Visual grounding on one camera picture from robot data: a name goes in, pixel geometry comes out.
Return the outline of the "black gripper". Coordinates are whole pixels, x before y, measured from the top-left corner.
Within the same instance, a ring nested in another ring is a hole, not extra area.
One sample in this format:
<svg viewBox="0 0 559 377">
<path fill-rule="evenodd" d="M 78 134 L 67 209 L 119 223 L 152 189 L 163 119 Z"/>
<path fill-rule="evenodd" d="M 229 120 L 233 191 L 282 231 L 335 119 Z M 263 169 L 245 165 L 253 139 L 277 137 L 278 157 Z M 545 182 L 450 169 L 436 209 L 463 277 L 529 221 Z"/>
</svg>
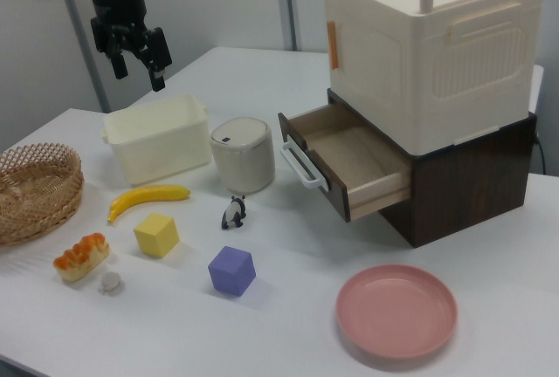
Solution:
<svg viewBox="0 0 559 377">
<path fill-rule="evenodd" d="M 96 16 L 91 20 L 95 48 L 111 62 L 114 76 L 128 75 L 122 57 L 121 37 L 132 44 L 132 53 L 148 70 L 152 90 L 165 87 L 164 73 L 171 65 L 169 47 L 162 28 L 147 29 L 144 0 L 93 0 Z"/>
</svg>

